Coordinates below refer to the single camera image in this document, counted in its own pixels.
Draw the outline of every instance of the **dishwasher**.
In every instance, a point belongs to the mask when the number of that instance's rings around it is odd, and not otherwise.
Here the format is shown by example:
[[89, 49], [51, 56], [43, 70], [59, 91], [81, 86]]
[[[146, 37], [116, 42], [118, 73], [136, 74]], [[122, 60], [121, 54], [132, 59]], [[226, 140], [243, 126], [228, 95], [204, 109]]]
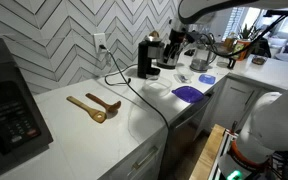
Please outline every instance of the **dishwasher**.
[[165, 179], [174, 170], [177, 163], [182, 159], [184, 153], [192, 145], [196, 132], [203, 117], [207, 104], [213, 93], [204, 95], [199, 102], [189, 107], [170, 125], [167, 142], [162, 159], [159, 179]]

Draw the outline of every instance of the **wooden spatula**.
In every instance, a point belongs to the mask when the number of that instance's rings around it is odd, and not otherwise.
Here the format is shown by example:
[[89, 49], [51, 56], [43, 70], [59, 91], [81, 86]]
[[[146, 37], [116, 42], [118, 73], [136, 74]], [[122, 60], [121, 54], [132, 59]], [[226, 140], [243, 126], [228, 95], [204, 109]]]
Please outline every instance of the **wooden spatula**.
[[76, 106], [84, 109], [92, 119], [94, 119], [98, 123], [103, 123], [106, 119], [106, 114], [102, 111], [99, 111], [97, 109], [90, 108], [86, 104], [82, 103], [81, 101], [75, 99], [73, 96], [68, 96], [66, 98], [71, 103], [75, 104]]

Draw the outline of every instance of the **bottle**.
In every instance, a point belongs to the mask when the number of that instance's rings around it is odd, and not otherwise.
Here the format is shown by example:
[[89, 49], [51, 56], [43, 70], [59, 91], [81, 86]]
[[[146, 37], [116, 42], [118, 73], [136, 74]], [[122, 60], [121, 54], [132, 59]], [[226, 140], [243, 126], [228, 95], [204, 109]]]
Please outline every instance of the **bottle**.
[[233, 50], [233, 44], [234, 41], [236, 40], [236, 36], [234, 32], [231, 32], [229, 36], [226, 37], [223, 46], [226, 47], [226, 49], [228, 51], [232, 51]]

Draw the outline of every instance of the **herringbone tile backsplash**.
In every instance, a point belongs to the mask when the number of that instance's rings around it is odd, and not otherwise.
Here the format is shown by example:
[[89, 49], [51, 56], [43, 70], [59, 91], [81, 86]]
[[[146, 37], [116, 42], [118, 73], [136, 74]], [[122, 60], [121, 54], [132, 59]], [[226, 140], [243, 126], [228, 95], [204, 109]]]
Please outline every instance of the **herringbone tile backsplash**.
[[93, 35], [124, 68], [157, 30], [164, 41], [177, 0], [0, 0], [0, 35], [33, 94], [115, 71], [95, 52]]

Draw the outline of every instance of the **microwave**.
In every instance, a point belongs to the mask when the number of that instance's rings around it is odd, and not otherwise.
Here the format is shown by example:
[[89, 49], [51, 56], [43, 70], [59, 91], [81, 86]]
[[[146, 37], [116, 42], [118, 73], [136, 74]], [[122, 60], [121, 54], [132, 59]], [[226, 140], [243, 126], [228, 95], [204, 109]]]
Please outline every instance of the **microwave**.
[[51, 133], [0, 39], [0, 174], [48, 149]]

